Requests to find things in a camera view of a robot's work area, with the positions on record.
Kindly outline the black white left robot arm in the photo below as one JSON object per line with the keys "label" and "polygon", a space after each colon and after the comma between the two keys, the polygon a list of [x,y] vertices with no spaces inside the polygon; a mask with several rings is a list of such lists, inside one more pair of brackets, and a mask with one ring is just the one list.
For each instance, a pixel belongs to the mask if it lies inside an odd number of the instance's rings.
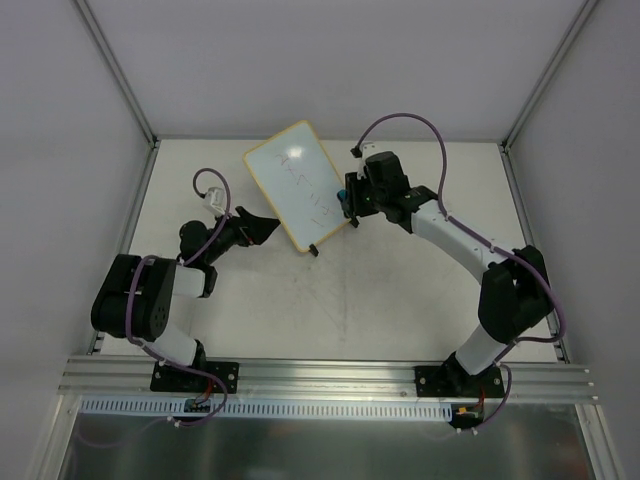
{"label": "black white left robot arm", "polygon": [[175,259],[117,255],[92,305],[93,328],[141,348],[174,370],[185,389],[203,387],[212,378],[204,346],[170,324],[172,300],[209,298],[218,278],[214,263],[233,247],[262,245],[279,226],[238,207],[212,228],[199,220],[182,225]]}

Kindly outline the blue black whiteboard eraser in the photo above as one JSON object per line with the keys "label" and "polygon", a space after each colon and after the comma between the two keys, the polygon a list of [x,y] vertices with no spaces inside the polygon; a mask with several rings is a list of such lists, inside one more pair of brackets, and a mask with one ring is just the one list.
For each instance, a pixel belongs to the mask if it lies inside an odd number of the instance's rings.
{"label": "blue black whiteboard eraser", "polygon": [[348,191],[346,189],[341,189],[337,193],[337,198],[338,198],[338,200],[340,202],[342,210],[343,211],[348,211],[350,209]]}

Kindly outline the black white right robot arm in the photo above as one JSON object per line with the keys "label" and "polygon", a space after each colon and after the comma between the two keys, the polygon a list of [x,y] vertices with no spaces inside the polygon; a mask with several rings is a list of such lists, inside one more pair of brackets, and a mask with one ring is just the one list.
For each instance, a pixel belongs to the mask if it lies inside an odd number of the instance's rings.
{"label": "black white right robot arm", "polygon": [[411,186],[398,156],[353,148],[355,172],[337,197],[352,224],[381,213],[409,234],[438,247],[478,282],[478,326],[428,379],[439,395],[470,395],[484,374],[527,330],[552,310],[542,254],[532,246],[501,250],[445,214],[440,194]]}

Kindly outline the yellow framed whiteboard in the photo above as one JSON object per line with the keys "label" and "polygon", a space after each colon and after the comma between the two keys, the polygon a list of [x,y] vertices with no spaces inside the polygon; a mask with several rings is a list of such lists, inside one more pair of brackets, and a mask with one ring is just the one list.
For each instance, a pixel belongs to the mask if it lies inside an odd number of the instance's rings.
{"label": "yellow framed whiteboard", "polygon": [[337,198],[344,179],[309,122],[265,140],[243,162],[299,252],[321,236],[311,217],[329,225],[346,218]]}

